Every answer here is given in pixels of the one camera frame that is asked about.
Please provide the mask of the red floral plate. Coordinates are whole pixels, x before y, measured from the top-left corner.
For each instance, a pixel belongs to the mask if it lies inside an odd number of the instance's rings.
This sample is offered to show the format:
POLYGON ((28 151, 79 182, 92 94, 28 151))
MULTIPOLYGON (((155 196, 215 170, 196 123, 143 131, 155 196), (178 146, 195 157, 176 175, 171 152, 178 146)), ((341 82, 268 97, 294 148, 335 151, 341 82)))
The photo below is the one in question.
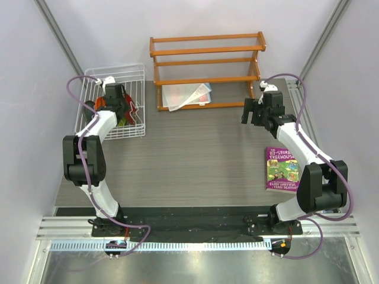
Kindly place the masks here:
POLYGON ((136 125, 137 124, 137 108, 135 106, 135 103, 127 93, 124 94, 124 97, 126 99, 127 105, 129 106, 129 110, 124 115, 125 119, 128 124, 136 125))

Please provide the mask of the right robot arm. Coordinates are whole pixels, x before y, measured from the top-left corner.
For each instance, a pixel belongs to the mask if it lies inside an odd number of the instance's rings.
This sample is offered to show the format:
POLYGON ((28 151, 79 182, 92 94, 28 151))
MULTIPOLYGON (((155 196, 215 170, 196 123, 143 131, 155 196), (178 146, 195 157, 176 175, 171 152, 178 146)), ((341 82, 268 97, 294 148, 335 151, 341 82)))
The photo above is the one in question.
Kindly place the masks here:
POLYGON ((267 226, 273 233, 286 230, 295 220, 323 210, 342 208, 348 200, 348 167, 326 156, 306 136, 293 114, 286 114, 280 91, 262 99, 245 99, 242 123, 264 127, 296 159, 301 169, 296 196, 270 207, 267 226))

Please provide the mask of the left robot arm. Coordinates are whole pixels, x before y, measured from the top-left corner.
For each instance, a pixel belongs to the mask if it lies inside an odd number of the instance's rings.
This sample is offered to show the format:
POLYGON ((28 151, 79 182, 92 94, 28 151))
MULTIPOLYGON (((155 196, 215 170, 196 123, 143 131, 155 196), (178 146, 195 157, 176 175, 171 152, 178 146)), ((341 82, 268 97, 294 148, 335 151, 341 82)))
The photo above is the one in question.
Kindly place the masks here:
POLYGON ((119 203, 112 197, 105 181, 107 172, 102 142, 130 109, 124 97, 124 87, 117 83, 104 85, 104 105, 78 101, 88 111, 90 122, 76 135, 63 139, 63 168, 67 180, 84 191, 99 219, 106 220, 105 228, 114 236, 126 229, 119 203))

